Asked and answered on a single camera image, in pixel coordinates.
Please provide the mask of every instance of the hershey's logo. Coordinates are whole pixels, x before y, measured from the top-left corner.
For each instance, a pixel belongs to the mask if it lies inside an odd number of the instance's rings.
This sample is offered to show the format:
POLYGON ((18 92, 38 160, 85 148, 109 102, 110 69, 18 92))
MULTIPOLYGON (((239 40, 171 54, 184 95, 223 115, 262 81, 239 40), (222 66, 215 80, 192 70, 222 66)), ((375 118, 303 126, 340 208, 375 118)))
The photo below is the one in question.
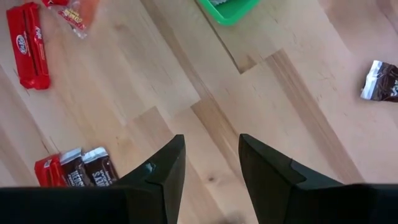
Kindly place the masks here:
POLYGON ((93 177, 94 177, 95 184, 98 187, 106 187, 106 186, 110 185, 109 178, 108 178, 109 174, 106 175, 104 173, 104 170, 100 170, 100 171, 95 172, 93 174, 93 177))
POLYGON ((79 172, 77 170, 68 174, 68 180, 70 185, 74 187, 84 187, 83 179, 81 178, 79 172))
POLYGON ((390 96, 398 96, 398 80, 395 81, 394 86, 391 88, 392 93, 390 96))

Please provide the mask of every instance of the hardwood floor plank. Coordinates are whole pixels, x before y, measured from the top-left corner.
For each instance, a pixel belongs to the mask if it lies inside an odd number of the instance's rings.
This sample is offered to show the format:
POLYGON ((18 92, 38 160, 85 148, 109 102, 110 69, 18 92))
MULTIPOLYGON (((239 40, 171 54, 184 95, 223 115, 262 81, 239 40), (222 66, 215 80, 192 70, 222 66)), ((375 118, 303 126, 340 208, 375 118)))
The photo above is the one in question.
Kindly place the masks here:
POLYGON ((15 182, 3 182, 3 186, 19 185, 19 186, 35 186, 37 180, 35 179, 32 168, 28 167, 25 161, 22 160, 21 155, 17 149, 12 145, 8 139, 5 131, 0 126, 0 160, 7 167, 7 171, 12 176, 15 182))
POLYGON ((19 183, 13 178, 13 173, 9 171, 7 164, 0 161, 0 187, 18 187, 19 183))
POLYGON ((157 107, 147 110, 127 125, 135 142, 142 151, 149 156, 153 155, 173 137, 167 123, 159 113, 157 107))
POLYGON ((194 104, 192 110, 208 131, 211 139, 226 159, 230 169, 243 183, 238 155, 239 135, 223 111, 220 110, 217 102, 212 98, 204 99, 194 104))
POLYGON ((217 223, 225 219, 189 159, 185 168, 185 183, 178 219, 184 223, 197 224, 217 223))
POLYGON ((301 75, 295 69, 284 50, 280 50, 266 59, 267 65, 275 73, 287 97, 293 104, 304 124, 311 132, 338 178, 344 183, 363 182, 359 170, 347 154, 325 115, 318 107, 305 86, 301 75))
MULTIPOLYGON (((102 36, 111 37, 110 42, 117 51, 115 55, 123 58, 117 60, 121 66, 129 67, 125 76, 140 91, 143 101, 152 98, 170 116, 196 103, 198 93, 140 1, 109 2, 105 7, 118 14, 107 13, 102 24, 97 25, 102 32, 93 35, 96 46, 103 45, 102 36)), ((111 59, 109 64, 114 66, 116 61, 111 59)))
POLYGON ((128 174, 149 157, 142 153, 141 148, 133 141, 128 128, 124 128, 109 142, 108 153, 119 177, 128 174))
POLYGON ((398 3, 394 0, 376 0, 376 4, 398 35, 398 3))
POLYGON ((391 2, 320 0, 322 9, 345 46, 359 59, 359 65, 365 66, 363 63, 366 63, 366 69, 370 67, 369 60, 398 62, 395 54, 398 38, 394 29, 397 21, 394 21, 396 15, 391 2))
POLYGON ((195 2, 141 2, 201 99, 239 76, 195 2))
POLYGON ((80 56, 84 54, 84 48, 79 47, 75 40, 68 39, 54 40, 49 45, 57 49, 58 57, 67 58, 56 63, 64 68, 62 71, 65 73, 53 75, 53 90, 57 92, 64 110, 79 125, 87 141, 82 146, 86 150, 96 146, 107 147, 109 140, 121 132, 123 124, 113 110, 112 101, 106 97, 107 90, 98 85, 96 77, 87 75, 92 74, 92 67, 84 66, 86 60, 80 56))

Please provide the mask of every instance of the orange candy wrapper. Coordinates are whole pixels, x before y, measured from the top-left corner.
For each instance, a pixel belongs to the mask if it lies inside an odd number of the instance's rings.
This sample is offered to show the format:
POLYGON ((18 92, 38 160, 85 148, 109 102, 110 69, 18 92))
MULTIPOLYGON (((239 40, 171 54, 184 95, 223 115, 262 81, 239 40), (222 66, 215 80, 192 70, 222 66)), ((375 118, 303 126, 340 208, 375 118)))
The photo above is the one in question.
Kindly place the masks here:
POLYGON ((100 0, 42 0, 45 6, 62 16, 80 37, 87 36, 87 30, 94 21, 100 0))

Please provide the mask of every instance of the red candy wrapper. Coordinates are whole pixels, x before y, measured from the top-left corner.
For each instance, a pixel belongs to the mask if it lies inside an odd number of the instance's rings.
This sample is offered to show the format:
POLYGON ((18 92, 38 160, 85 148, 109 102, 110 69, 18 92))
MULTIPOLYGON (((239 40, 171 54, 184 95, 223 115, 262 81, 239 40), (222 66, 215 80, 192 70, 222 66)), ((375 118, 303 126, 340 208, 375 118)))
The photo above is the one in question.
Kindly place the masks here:
POLYGON ((35 163, 35 173, 42 187, 66 187, 59 154, 48 156, 35 163))
POLYGON ((39 21, 39 5, 30 2, 7 10, 18 76, 27 89, 44 90, 50 86, 44 42, 39 21))

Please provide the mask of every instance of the candy bar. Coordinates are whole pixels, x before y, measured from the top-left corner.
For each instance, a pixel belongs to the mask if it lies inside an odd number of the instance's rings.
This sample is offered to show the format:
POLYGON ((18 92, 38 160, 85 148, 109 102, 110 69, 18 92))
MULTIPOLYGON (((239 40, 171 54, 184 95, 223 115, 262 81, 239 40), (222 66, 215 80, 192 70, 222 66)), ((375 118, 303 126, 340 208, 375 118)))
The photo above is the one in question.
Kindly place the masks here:
POLYGON ((398 68, 386 62, 373 61, 361 98, 398 102, 398 68))
POLYGON ((71 150, 60 157, 65 173, 64 177, 70 187, 93 186, 81 158, 81 148, 71 150))
POLYGON ((59 155, 48 156, 35 163, 35 173, 42 187, 65 187, 59 155))
POLYGON ((7 10, 12 48, 21 85, 44 90, 50 86, 39 5, 33 2, 7 10))
POLYGON ((119 179, 105 148, 98 147, 83 156, 91 181, 99 187, 109 186, 119 179))

